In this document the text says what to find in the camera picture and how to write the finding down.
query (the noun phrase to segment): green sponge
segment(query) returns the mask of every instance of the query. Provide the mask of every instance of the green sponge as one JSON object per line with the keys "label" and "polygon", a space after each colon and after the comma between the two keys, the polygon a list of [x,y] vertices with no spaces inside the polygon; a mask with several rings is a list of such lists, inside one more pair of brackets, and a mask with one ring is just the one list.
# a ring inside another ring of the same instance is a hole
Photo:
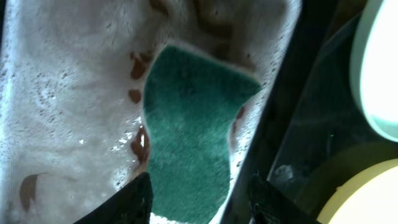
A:
{"label": "green sponge", "polygon": [[161,51],[144,90],[152,212],[188,223],[214,217],[229,190],[228,130],[260,88],[211,59],[172,45]]}

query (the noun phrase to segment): green scouring pad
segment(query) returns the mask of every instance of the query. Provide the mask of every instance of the green scouring pad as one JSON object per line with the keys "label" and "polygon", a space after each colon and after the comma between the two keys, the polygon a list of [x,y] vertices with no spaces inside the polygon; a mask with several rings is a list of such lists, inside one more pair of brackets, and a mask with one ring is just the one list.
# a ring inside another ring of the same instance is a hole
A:
{"label": "green scouring pad", "polygon": [[144,90],[153,213],[188,223],[214,217],[229,190],[228,130],[260,89],[212,59],[173,45],[161,51]]}

